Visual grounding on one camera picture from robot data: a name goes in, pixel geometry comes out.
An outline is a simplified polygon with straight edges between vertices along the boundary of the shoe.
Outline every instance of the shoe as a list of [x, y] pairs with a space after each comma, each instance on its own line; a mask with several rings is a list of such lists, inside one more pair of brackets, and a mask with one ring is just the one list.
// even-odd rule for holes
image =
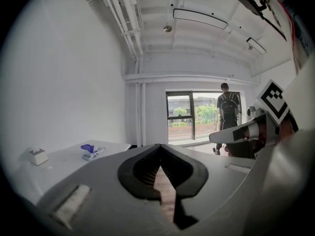
[[213, 148], [213, 152], [214, 152], [216, 155], [221, 155], [220, 150], [217, 149], [217, 148]]

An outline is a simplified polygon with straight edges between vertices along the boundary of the window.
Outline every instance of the window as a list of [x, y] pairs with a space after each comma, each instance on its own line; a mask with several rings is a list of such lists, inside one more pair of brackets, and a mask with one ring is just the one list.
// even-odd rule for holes
[[169, 141], [194, 139], [192, 92], [167, 92]]
[[[220, 116], [217, 108], [222, 92], [167, 92], [168, 140], [207, 140], [213, 132], [219, 131]], [[241, 124], [241, 113], [238, 124]]]

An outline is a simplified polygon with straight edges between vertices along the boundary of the black t-shirt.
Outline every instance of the black t-shirt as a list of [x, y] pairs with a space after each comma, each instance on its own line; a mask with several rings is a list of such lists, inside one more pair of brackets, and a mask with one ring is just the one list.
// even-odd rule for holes
[[236, 105], [240, 105], [240, 102], [238, 100], [238, 97], [236, 94], [232, 93], [232, 92], [224, 92], [223, 94], [221, 94], [218, 97], [218, 104], [217, 104], [217, 108], [220, 108], [222, 105], [222, 102], [225, 101], [226, 99], [231, 99], [233, 100]]

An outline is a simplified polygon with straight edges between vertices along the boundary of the ceiling lamp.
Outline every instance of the ceiling lamp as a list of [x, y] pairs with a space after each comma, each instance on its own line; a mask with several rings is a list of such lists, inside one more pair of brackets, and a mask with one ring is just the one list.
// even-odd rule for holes
[[261, 54], [265, 54], [266, 53], [266, 50], [261, 46], [261, 45], [259, 45], [258, 44], [258, 42], [256, 42], [255, 40], [253, 40], [251, 37], [248, 39], [248, 40], [246, 40], [246, 42], [250, 45], [250, 46], [252, 46], [252, 47], [254, 47], [257, 51], [259, 51]]
[[228, 23], [213, 16], [191, 10], [174, 9], [173, 18], [196, 21], [224, 30]]
[[164, 26], [163, 31], [165, 32], [171, 32], [172, 31], [172, 27], [171, 26]]

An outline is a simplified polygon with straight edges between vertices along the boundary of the white wall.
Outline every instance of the white wall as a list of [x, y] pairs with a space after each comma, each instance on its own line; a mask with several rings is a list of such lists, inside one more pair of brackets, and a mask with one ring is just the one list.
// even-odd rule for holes
[[259, 86], [255, 89], [255, 97], [259, 95], [270, 79], [276, 82], [282, 89], [285, 89], [296, 77], [294, 63], [290, 60], [256, 77]]
[[249, 68], [206, 55], [150, 53], [144, 57], [143, 72], [195, 72], [233, 75], [234, 78], [255, 82]]
[[126, 142], [125, 56], [111, 24], [85, 0], [32, 0], [1, 57], [2, 159], [16, 170], [30, 146]]
[[[254, 104], [254, 89], [252, 87], [229, 84], [231, 91], [240, 91], [243, 114], [246, 115], [248, 106]], [[221, 83], [208, 82], [161, 82], [146, 83], [146, 136], [147, 144], [168, 142], [166, 90], [221, 90]], [[128, 85], [128, 120], [132, 144], [136, 144], [135, 133], [135, 86]]]

